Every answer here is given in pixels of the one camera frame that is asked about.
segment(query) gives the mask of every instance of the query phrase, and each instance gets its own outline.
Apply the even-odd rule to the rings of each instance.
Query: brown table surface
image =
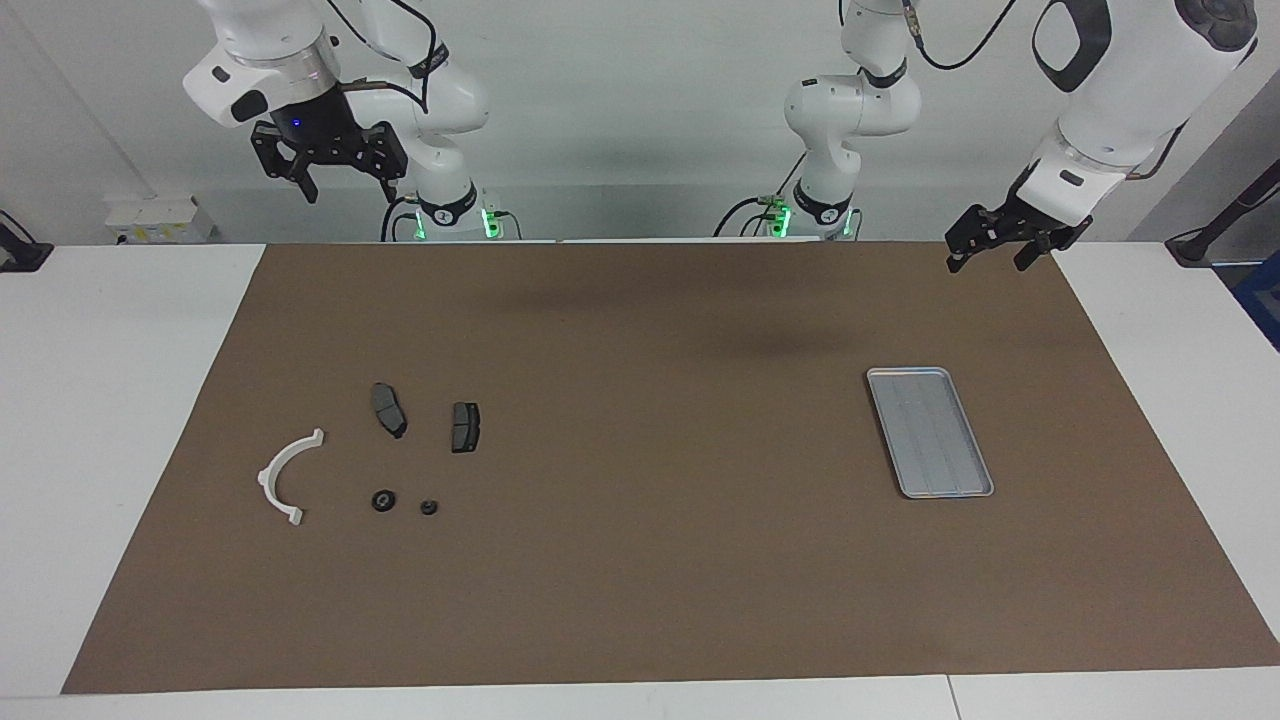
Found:
[[[1280,664],[1053,263],[943,256],[269,247],[64,692]],[[952,373],[995,496],[897,492],[892,365]],[[256,474],[316,427],[294,528]]]

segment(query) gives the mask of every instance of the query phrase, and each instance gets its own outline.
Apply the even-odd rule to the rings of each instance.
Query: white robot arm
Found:
[[[861,172],[851,141],[906,132],[919,119],[902,15],[901,0],[851,0],[841,44],[858,73],[804,79],[787,95],[787,124],[806,149],[799,179],[786,188],[792,234],[837,237]]]
[[[1027,243],[1020,270],[1070,247],[1093,209],[1245,60],[1257,24],[1253,0],[1052,0],[1033,47],[1070,105],[1005,204],[974,205],[947,232],[951,272],[1006,242]]]
[[[225,127],[270,114],[271,122],[257,122],[251,137],[270,177],[297,183],[315,202],[310,165],[367,173],[388,201],[408,176],[428,224],[442,232],[480,227],[480,214],[472,213],[479,192],[461,150],[444,136],[484,127],[489,99],[451,61],[420,0],[357,0],[362,40],[406,72],[352,83],[339,82],[337,41],[310,0],[197,1],[214,22],[218,46],[183,86]],[[280,145],[292,150],[291,158]]]

